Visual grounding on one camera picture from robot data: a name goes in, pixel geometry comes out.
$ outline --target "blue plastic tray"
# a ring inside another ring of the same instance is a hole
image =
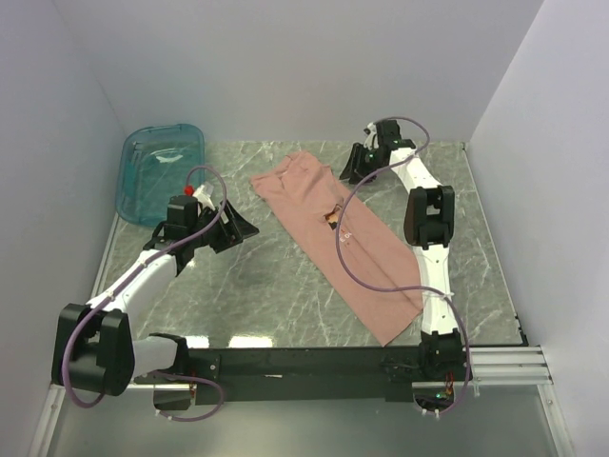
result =
[[[205,140],[189,124],[149,127],[132,133],[123,145],[116,188],[116,210],[126,221],[155,227],[167,218],[167,203],[184,192],[190,169],[205,162]],[[192,175],[195,188],[203,171]]]

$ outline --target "purple cable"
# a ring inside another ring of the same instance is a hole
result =
[[[215,388],[216,390],[218,390],[218,393],[220,394],[220,399],[218,400],[218,403],[216,404],[215,407],[213,407],[211,409],[211,411],[206,412],[205,414],[202,414],[200,416],[196,416],[196,417],[179,417],[179,416],[172,416],[171,414],[164,412],[164,411],[159,411],[159,414],[161,414],[163,417],[167,417],[169,420],[171,421],[175,421],[175,422],[197,422],[197,421],[203,421],[204,419],[207,419],[208,417],[213,416],[216,412],[218,412],[218,410],[220,410],[220,408],[222,407],[222,405],[225,402],[225,391],[224,389],[217,383],[214,383],[213,381],[209,381],[208,379],[204,379],[204,378],[198,378],[196,376],[182,376],[179,374],[167,374],[167,373],[163,373],[162,371],[152,371],[152,374],[156,374],[158,376],[164,376],[168,379],[177,379],[179,381],[188,381],[190,383],[198,383],[198,384],[206,384],[208,386],[212,386],[213,388]]]
[[[226,207],[226,183],[225,183],[225,180],[222,179],[222,176],[220,175],[220,173],[218,173],[218,171],[216,171],[214,168],[212,168],[212,167],[210,167],[208,165],[199,165],[199,166],[193,168],[188,173],[187,184],[188,184],[188,181],[190,180],[190,176],[197,169],[207,169],[207,170],[211,171],[211,173],[214,176],[216,176],[216,178],[218,178],[218,181],[220,181],[220,185],[222,186],[222,198],[223,198],[223,200],[222,200],[222,204],[220,205],[220,208],[218,209],[218,213],[213,217],[213,219],[209,222],[209,224],[207,224],[205,227],[201,228],[196,233],[193,233],[192,235],[190,235],[190,236],[188,236],[186,238],[183,238],[182,240],[177,241],[177,242],[173,243],[172,245],[169,245],[166,248],[161,249],[157,253],[151,255],[150,257],[148,257],[146,259],[146,266],[149,265],[150,263],[154,262],[159,257],[165,255],[170,250],[172,250],[174,248],[178,248],[179,246],[181,246],[181,245],[183,245],[185,243],[189,243],[190,241],[194,240],[195,238],[203,235],[209,229],[211,229],[216,222],[218,222],[220,220],[220,217],[222,216],[222,213],[224,212],[225,207]],[[69,380],[69,360],[71,359],[72,353],[74,351],[74,344],[76,343],[76,339],[78,338],[80,333],[83,331],[83,328],[85,328],[85,326],[89,323],[89,321],[95,316],[95,314],[97,314],[99,311],[104,309],[113,300],[112,297],[118,295],[123,290],[125,290],[125,288],[129,284],[131,284],[131,282],[133,282],[133,280],[135,278],[137,278],[137,276],[144,269],[145,269],[144,265],[142,265],[142,264],[138,265],[136,267],[136,269],[134,271],[132,271],[131,274],[127,278],[125,278],[125,280],[122,283],[120,283],[111,292],[111,295],[109,295],[105,299],[103,299],[99,303],[99,305],[97,305],[95,308],[93,308],[83,318],[83,320],[78,323],[78,325],[76,326],[76,328],[74,329],[72,334],[69,336],[68,343],[66,344],[66,350],[64,351],[64,359],[62,360],[62,364],[61,364],[61,377],[62,377],[62,380],[64,382],[64,387],[66,388],[66,394],[68,395],[70,400],[76,406],[78,406],[78,407],[94,407],[95,405],[97,405],[102,400],[102,398],[104,398],[104,393],[100,393],[99,396],[95,400],[93,400],[92,402],[84,402],[80,398],[78,398],[78,396],[76,396],[76,392],[74,392],[74,388],[72,387],[72,383]],[[221,394],[220,399],[221,399],[222,402],[224,401],[224,394],[223,393]],[[221,404],[219,404],[219,406],[217,408],[213,409],[211,411],[211,413],[215,413],[218,410],[218,408],[220,408],[220,405]]]
[[[374,171],[372,171],[371,173],[366,175],[355,186],[355,188],[353,190],[351,190],[351,193],[349,193],[349,195],[344,200],[343,210],[340,212],[340,214],[339,214],[339,221],[336,224],[336,229],[335,229],[336,235],[335,235],[335,238],[334,238],[335,245],[336,245],[336,253],[338,254],[339,261],[341,262],[341,265],[343,266],[344,271],[346,272],[346,274],[348,274],[349,277],[353,281],[355,281],[357,284],[359,284],[363,288],[368,288],[370,290],[375,290],[377,292],[403,292],[403,291],[407,291],[407,290],[425,290],[425,291],[436,293],[436,294],[440,295],[441,298],[448,304],[448,306],[450,306],[450,308],[453,311],[453,314],[455,315],[455,320],[457,321],[457,325],[459,326],[459,330],[461,331],[461,333],[463,335],[463,340],[465,342],[465,381],[463,382],[463,388],[462,388],[462,391],[461,391],[459,397],[457,397],[455,399],[454,403],[450,407],[448,407],[447,409],[444,409],[443,411],[440,412],[440,414],[445,414],[446,412],[450,411],[452,408],[454,408],[456,405],[458,405],[459,403],[461,403],[463,401],[463,398],[464,398],[464,396],[466,394],[466,391],[467,391],[467,385],[469,384],[469,376],[471,375],[471,357],[470,357],[470,350],[469,350],[469,339],[467,338],[467,330],[465,328],[465,324],[463,323],[463,320],[462,320],[461,316],[458,314],[457,310],[455,309],[455,306],[453,305],[452,300],[450,299],[450,297],[448,297],[441,290],[438,290],[436,288],[431,288],[429,286],[401,286],[401,287],[397,287],[397,288],[378,288],[376,286],[369,285],[366,282],[362,281],[360,278],[358,278],[355,275],[355,273],[353,273],[353,271],[351,271],[349,269],[349,267],[346,265],[346,262],[344,261],[343,254],[341,253],[341,241],[340,241],[341,223],[343,222],[343,217],[344,217],[344,214],[346,213],[346,207],[349,204],[349,202],[351,202],[353,197],[355,197],[355,194],[357,193],[357,191],[370,178],[373,178],[374,176],[377,176],[377,175],[383,173],[384,171],[388,171],[388,170],[393,169],[395,167],[399,167],[400,165],[407,164],[413,158],[415,158],[422,150],[424,150],[425,148],[427,148],[427,146],[429,146],[429,141],[431,139],[431,137],[429,136],[429,132],[419,122],[417,122],[414,119],[411,119],[409,117],[391,116],[391,117],[384,117],[383,119],[379,119],[378,121],[375,122],[375,124],[377,124],[377,123],[379,123],[381,121],[388,121],[388,120],[402,120],[402,121],[407,121],[407,122],[409,122],[411,124],[414,124],[419,129],[421,129],[422,132],[425,134],[425,142],[423,143],[423,145],[421,147],[416,148],[415,151],[411,155],[406,157],[401,162],[396,162],[395,164],[388,165],[388,166],[382,167],[380,169],[375,169]]]

